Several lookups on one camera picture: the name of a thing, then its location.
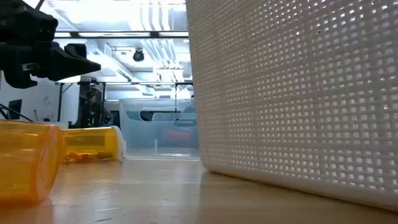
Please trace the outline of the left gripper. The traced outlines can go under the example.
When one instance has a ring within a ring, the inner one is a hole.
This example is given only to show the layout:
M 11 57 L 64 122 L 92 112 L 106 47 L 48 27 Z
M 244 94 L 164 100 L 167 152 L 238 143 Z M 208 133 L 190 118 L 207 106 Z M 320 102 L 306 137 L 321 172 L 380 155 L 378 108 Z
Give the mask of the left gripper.
M 58 20 L 24 0 L 0 0 L 0 71 L 13 88 L 37 85 L 30 78 L 59 81 L 101 70 L 99 63 L 87 59 L 85 44 L 52 43 Z

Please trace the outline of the orange pill bottle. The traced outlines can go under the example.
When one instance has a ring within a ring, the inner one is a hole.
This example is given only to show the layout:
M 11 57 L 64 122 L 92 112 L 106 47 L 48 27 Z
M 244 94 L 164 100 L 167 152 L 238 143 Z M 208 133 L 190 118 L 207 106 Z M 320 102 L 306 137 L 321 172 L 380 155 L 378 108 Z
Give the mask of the orange pill bottle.
M 65 148 L 56 125 L 0 120 L 0 206 L 45 200 Z
M 101 128 L 64 129 L 66 142 L 63 162 L 92 162 L 121 160 L 125 143 L 117 126 Z

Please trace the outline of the clear plastic storage bin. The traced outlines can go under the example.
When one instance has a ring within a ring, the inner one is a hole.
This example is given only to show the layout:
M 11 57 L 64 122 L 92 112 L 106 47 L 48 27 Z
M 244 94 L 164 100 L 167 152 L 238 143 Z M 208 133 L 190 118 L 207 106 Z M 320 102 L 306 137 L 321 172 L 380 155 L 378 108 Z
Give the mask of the clear plastic storage bin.
M 120 125 L 129 156 L 200 156 L 194 99 L 126 99 L 119 103 Z M 186 131 L 192 143 L 171 145 L 162 142 L 162 131 Z

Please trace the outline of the pink bandage roll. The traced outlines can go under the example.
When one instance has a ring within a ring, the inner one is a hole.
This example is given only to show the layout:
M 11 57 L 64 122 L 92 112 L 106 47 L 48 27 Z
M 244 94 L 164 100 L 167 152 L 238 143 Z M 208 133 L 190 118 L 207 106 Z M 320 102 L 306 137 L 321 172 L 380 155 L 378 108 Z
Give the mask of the pink bandage roll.
M 192 143 L 192 135 L 186 131 L 162 131 L 162 142 L 171 145 L 184 145 Z

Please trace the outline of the white perforated plastic basket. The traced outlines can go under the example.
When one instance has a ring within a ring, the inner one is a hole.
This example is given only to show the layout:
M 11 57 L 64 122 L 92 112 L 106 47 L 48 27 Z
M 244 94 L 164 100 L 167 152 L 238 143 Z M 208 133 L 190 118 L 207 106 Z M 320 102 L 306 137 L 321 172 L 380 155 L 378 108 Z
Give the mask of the white perforated plastic basket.
M 186 0 L 208 170 L 398 212 L 398 0 Z

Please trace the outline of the black overhead crossbeam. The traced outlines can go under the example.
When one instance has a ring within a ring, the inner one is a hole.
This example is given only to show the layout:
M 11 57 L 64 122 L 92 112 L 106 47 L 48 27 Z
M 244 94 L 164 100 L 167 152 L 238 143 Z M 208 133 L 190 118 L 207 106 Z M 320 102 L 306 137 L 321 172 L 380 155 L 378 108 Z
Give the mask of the black overhead crossbeam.
M 109 31 L 109 32 L 56 32 L 56 39 L 188 39 L 187 31 Z

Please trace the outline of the black computer monitor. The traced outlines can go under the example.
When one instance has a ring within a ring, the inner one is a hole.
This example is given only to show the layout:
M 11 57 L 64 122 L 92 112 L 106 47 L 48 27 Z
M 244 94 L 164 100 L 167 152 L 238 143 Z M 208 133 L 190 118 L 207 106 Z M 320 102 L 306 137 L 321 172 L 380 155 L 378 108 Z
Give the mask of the black computer monitor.
M 22 99 L 19 100 L 11 100 L 8 104 L 9 110 L 9 118 L 18 120 L 21 117 L 21 108 L 22 108 Z

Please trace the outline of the black background workstation frame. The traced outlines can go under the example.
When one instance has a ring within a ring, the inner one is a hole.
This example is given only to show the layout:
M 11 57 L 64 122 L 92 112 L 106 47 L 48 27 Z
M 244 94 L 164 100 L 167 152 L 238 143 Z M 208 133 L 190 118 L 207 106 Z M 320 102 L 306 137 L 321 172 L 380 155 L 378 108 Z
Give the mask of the black background workstation frame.
M 94 91 L 102 109 L 119 110 L 119 102 L 126 99 L 189 98 L 192 82 L 57 82 L 59 86 L 57 121 L 75 122 L 80 117 L 80 101 L 86 96 L 82 90 Z

